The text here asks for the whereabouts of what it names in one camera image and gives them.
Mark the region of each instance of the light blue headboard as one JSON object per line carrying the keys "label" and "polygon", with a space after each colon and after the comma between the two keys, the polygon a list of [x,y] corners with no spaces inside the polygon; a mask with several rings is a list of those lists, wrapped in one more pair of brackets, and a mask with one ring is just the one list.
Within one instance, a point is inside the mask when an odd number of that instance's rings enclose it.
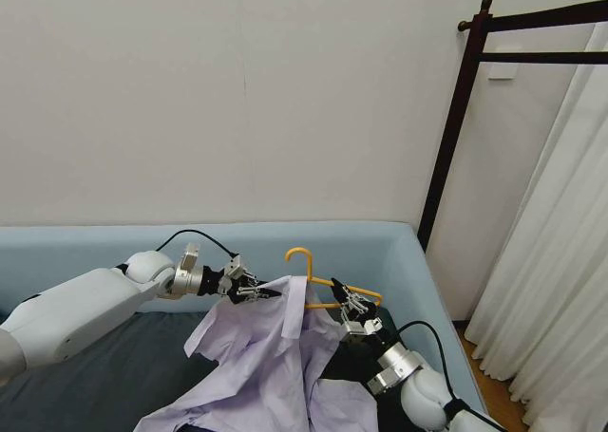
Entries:
{"label": "light blue headboard", "polygon": [[[283,259],[294,246],[313,251],[314,274],[379,291],[397,326],[411,320],[429,321],[442,338],[452,383],[471,406],[483,408],[458,337],[428,271],[424,253],[412,229],[388,222],[235,223],[189,226],[205,231],[229,250],[241,253],[261,280],[284,274],[304,274],[303,256],[289,265]],[[0,313],[8,314],[33,294],[99,267],[113,267],[135,252],[154,250],[185,226],[112,226],[0,228]],[[217,269],[227,257],[197,235],[180,235],[165,252],[179,260],[186,242],[201,244],[199,262]],[[329,289],[319,290],[331,300]],[[142,310],[208,310],[213,297],[155,300]],[[424,329],[403,336],[441,369],[437,347]]]}

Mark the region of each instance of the bed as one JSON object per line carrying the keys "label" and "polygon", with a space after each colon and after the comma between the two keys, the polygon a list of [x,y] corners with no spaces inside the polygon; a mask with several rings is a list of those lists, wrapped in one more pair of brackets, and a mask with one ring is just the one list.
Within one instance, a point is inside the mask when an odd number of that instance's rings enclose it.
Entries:
{"label": "bed", "polygon": [[[159,245],[180,226],[121,226],[0,229],[0,314],[19,302],[82,272],[116,266],[131,254]],[[484,404],[465,354],[428,271],[424,253],[408,224],[389,222],[239,223],[194,226],[244,256],[260,279],[303,274],[304,259],[287,265],[285,252],[304,246],[314,254],[313,269],[384,294],[383,318],[390,327],[417,319],[430,322],[446,351],[456,392],[472,407]],[[201,242],[201,261],[220,267],[225,254],[195,235],[181,235],[166,249],[179,259],[186,242]],[[330,300],[329,291],[319,290]],[[182,345],[215,297],[157,299],[105,338],[56,366],[24,374],[0,388],[0,424],[11,431],[132,430],[137,420],[171,403],[214,363],[187,359]],[[403,335],[437,368],[436,343],[425,329]],[[336,352],[327,378],[365,381],[373,360],[362,369],[349,364],[359,348]],[[417,430],[394,393],[378,402],[381,430]]]}

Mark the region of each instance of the white wall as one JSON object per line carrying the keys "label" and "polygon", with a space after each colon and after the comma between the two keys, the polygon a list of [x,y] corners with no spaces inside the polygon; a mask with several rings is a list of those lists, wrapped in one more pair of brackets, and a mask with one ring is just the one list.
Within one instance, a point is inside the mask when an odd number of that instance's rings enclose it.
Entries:
{"label": "white wall", "polygon": [[[0,224],[417,225],[464,46],[455,27],[479,2],[0,0]],[[508,42],[568,49],[587,35]],[[455,318],[485,281],[571,73],[478,80],[429,252]]]}

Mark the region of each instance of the hanger hook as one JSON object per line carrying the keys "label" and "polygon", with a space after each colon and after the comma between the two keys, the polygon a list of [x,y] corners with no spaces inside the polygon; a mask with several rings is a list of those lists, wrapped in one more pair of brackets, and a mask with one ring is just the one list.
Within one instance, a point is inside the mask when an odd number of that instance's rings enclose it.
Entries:
{"label": "hanger hook", "polygon": [[306,280],[313,280],[313,253],[304,247],[293,247],[285,253],[285,262],[289,263],[293,254],[303,254],[306,256]]}

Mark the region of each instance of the wooden floor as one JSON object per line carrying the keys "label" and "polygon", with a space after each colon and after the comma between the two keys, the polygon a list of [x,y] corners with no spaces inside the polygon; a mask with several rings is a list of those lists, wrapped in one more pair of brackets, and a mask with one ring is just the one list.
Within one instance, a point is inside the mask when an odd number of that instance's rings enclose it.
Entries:
{"label": "wooden floor", "polygon": [[481,372],[479,369],[480,361],[471,358],[475,346],[465,339],[464,332],[464,329],[458,329],[458,336],[465,348],[466,358],[473,370],[477,385],[484,395],[485,405],[487,406],[490,416],[502,424],[508,432],[527,431],[528,427],[522,423],[524,413],[523,405],[511,402],[509,399],[507,382],[492,380]]}

